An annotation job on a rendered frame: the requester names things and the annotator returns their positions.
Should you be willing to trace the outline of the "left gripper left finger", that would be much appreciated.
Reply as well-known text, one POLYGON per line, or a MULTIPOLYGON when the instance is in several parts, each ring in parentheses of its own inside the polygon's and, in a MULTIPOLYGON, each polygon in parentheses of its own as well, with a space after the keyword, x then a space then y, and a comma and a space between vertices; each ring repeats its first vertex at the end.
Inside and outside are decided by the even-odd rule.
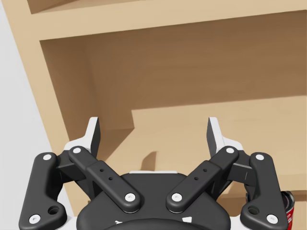
POLYGON ((141 195, 104 161, 96 158, 100 143, 98 117, 91 117, 85 135, 69 141, 63 152, 35 157, 19 227, 62 227, 67 212, 58 202, 64 183, 75 181, 90 199, 104 192, 123 212, 135 213, 142 206, 141 195))

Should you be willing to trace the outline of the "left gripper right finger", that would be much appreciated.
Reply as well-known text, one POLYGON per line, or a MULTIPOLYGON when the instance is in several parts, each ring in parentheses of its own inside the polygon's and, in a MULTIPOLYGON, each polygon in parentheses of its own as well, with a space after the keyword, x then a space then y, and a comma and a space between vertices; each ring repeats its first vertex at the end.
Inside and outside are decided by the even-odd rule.
POLYGON ((222 135, 216 117, 209 117, 206 137, 211 158, 169 192, 167 209, 182 213, 203 193, 216 200, 235 181, 244 184, 249 196, 240 213, 244 227, 286 228, 288 219, 272 157, 258 152, 247 155, 239 142, 222 135))

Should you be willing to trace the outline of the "red and white can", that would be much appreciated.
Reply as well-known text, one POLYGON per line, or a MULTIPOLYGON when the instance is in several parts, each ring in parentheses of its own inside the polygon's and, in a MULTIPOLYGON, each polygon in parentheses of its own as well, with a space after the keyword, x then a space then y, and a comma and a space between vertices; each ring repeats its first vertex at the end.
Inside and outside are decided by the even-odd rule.
POLYGON ((288 220, 287 230, 291 230, 293 225, 295 198, 290 191, 281 191, 281 194, 282 194, 284 209, 288 220))

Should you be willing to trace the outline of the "pale wooden shelf unit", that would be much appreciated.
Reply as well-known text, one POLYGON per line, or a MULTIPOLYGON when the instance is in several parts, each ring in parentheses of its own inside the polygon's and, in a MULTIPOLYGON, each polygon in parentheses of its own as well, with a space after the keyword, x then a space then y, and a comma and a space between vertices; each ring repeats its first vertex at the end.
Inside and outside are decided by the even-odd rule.
POLYGON ((99 117, 117 173, 190 173, 207 121, 307 191, 307 0, 1 0, 53 152, 99 117))

